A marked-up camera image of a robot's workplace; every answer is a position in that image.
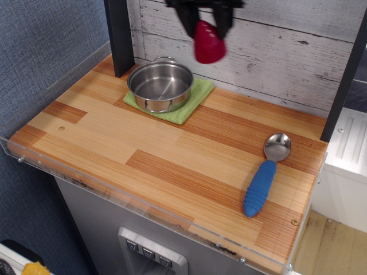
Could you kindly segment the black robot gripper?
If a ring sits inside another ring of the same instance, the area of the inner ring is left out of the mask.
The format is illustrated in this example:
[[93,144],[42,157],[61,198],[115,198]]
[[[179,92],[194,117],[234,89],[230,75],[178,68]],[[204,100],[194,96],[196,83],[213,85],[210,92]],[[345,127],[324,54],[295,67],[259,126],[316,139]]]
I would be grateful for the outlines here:
[[233,26],[233,8],[243,8],[242,0],[166,0],[168,7],[174,7],[186,33],[194,38],[200,20],[198,7],[213,9],[217,34],[223,40]]

